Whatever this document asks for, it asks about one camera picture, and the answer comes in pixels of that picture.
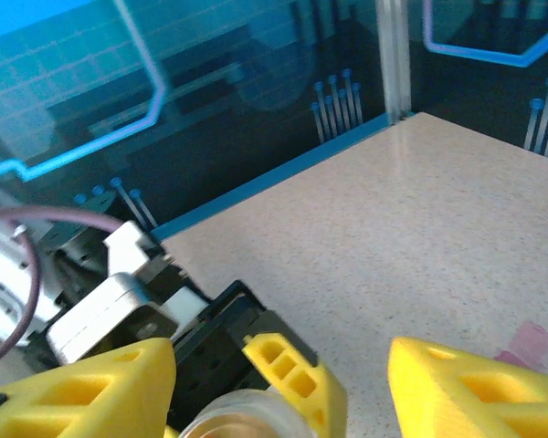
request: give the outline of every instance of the purple cable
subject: purple cable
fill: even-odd
[[[49,207],[45,205],[25,205],[22,207],[0,208],[1,221],[39,220],[54,222],[72,222],[98,228],[113,233],[123,224],[115,217],[92,213],[79,208]]]
[[[102,231],[113,233],[122,225],[118,219],[106,214],[86,212],[84,210],[67,207],[47,207],[42,205],[29,205],[23,207],[0,208],[0,222],[7,221],[14,227],[19,226],[21,220],[47,220],[56,222],[72,222],[84,224]],[[28,236],[28,231],[23,231],[18,240],[25,248],[28,257],[28,268],[30,269],[30,291],[25,311],[16,324],[10,336],[0,344],[0,359],[10,351],[16,343],[25,335],[37,310],[38,296],[41,283],[41,265],[37,249]]]

